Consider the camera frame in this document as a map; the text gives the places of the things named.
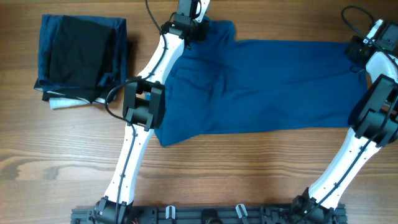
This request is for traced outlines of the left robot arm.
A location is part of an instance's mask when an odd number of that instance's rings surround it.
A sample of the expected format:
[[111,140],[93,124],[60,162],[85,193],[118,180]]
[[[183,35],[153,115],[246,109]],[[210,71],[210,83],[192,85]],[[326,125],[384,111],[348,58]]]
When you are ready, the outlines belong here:
[[84,219],[73,211],[72,223],[137,222],[132,210],[137,176],[149,140],[164,118],[165,81],[189,43],[205,39],[209,22],[204,16],[209,5],[210,0],[179,1],[169,20],[156,26],[159,44],[143,71],[108,93],[105,106],[124,89],[123,114],[119,117],[126,124],[123,147],[104,196]]

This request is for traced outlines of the blue polo shirt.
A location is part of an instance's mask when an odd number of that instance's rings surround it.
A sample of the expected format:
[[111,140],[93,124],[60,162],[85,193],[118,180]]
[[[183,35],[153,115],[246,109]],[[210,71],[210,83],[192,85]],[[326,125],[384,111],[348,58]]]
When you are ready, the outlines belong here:
[[236,40],[212,21],[165,82],[166,112],[155,134],[170,146],[201,134],[340,128],[368,85],[342,42]]

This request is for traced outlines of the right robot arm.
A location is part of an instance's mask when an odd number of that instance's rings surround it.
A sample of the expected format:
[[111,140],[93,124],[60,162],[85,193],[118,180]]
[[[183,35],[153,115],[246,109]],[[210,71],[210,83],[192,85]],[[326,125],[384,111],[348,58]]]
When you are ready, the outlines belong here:
[[349,130],[330,165],[283,216],[287,223],[341,223],[338,203],[362,166],[397,140],[397,23],[372,21],[353,37],[348,55],[366,69],[371,86],[349,116]]

